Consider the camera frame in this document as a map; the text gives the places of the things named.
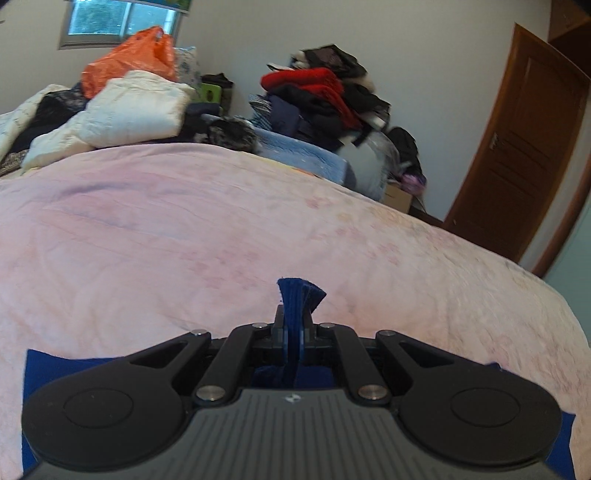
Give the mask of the blue knit sweater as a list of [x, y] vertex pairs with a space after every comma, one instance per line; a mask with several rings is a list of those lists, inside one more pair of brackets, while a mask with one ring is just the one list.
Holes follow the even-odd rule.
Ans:
[[561, 443], [550, 461], [516, 470], [473, 470], [430, 456], [403, 436], [384, 410], [356, 405], [338, 388], [300, 383], [300, 318], [325, 297], [297, 278], [279, 281], [271, 336], [252, 353], [273, 353], [263, 379], [249, 359], [225, 394], [221, 350], [193, 392], [200, 406], [163, 451], [120, 470], [68, 470], [41, 463], [28, 479], [570, 479], [571, 420], [562, 412]]

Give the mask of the pile of dark clothes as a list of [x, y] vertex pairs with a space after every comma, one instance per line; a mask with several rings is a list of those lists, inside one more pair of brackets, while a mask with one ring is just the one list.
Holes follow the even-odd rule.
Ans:
[[382, 200], [391, 185], [422, 196], [427, 178], [416, 139], [390, 125], [391, 104], [355, 56], [332, 44], [267, 68], [263, 92], [249, 97], [254, 126], [338, 155], [344, 185], [370, 199]]

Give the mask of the pink floral bed sheet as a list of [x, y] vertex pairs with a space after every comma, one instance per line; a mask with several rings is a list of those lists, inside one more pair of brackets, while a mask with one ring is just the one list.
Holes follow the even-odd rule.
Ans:
[[273, 317], [277, 281], [318, 322], [393, 329], [546, 388], [590, 475], [590, 348], [566, 300], [512, 261], [329, 181], [242, 152], [136, 145], [1, 183], [1, 475], [21, 475], [26, 353], [127, 355]]

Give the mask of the frosted glass wardrobe door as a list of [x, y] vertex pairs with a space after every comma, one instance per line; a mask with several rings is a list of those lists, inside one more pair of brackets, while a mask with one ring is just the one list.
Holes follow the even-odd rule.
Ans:
[[590, 341], [591, 313], [590, 199], [544, 280], [560, 293]]

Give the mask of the cardboard box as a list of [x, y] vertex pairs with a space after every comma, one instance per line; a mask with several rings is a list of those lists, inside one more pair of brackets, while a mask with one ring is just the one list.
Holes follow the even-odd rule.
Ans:
[[413, 202], [413, 196], [404, 191], [399, 185], [389, 183], [386, 186], [382, 203], [399, 212], [408, 214]]

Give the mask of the purple bag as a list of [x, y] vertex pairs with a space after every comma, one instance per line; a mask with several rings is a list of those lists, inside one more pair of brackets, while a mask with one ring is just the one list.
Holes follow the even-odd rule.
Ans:
[[427, 178], [423, 174], [404, 174], [400, 180], [401, 188], [412, 196], [420, 197], [426, 190]]

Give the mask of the clear bag light blue bedding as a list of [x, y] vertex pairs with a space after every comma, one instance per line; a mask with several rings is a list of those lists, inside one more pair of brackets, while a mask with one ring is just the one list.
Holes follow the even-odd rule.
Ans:
[[346, 138], [337, 155], [348, 163], [344, 185], [381, 202], [390, 174], [400, 167], [400, 154], [394, 143], [384, 133], [374, 131], [359, 145]]

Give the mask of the brown wooden door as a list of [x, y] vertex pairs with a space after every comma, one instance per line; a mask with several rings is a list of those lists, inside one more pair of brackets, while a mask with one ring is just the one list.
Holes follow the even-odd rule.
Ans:
[[[556, 195], [583, 120], [590, 80], [522, 26], [447, 231], [517, 262]], [[498, 144], [489, 149], [491, 136]]]

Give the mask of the light blue quilted blanket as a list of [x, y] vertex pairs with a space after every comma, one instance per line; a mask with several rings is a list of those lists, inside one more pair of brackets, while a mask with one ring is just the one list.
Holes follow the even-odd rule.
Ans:
[[345, 187], [356, 186], [356, 176], [346, 159], [310, 143], [269, 130], [255, 128], [257, 154], [298, 168]]

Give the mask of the dark patterned fuzzy garment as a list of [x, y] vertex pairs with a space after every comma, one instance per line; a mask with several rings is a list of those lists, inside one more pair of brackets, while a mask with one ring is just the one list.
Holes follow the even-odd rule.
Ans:
[[252, 154], [259, 151], [259, 136], [252, 123], [240, 118], [205, 118], [193, 141]]

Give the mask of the white folded quilt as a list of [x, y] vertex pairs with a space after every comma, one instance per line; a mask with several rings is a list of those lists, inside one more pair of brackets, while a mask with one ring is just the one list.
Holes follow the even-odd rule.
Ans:
[[187, 84], [146, 71], [111, 79], [84, 110], [35, 138], [21, 168], [42, 168], [94, 149], [174, 137], [194, 93]]

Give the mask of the green plastic stool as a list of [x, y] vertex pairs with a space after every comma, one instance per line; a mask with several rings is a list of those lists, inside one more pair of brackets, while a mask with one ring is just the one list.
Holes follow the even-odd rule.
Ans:
[[210, 83], [201, 83], [198, 93], [200, 102], [221, 105], [221, 86]]

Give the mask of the floral white pillow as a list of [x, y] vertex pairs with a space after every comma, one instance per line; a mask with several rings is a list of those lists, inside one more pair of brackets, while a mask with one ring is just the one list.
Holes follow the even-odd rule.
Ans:
[[197, 89], [201, 83], [197, 47], [175, 47], [174, 54], [177, 81]]

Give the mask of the red garment on pile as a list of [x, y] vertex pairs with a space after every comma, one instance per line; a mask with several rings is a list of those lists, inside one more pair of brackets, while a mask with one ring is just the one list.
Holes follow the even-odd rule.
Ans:
[[260, 79], [260, 86], [266, 92], [283, 86], [294, 86], [307, 91], [334, 106], [338, 110], [342, 126], [346, 130], [356, 130], [361, 127], [358, 117], [342, 100], [342, 95], [345, 93], [342, 82], [328, 68], [274, 71]]

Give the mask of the window with grey frame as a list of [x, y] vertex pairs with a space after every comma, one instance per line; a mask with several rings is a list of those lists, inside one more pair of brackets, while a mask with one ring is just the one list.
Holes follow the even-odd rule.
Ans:
[[111, 47], [150, 28], [176, 38], [189, 1], [67, 1], [59, 48]]

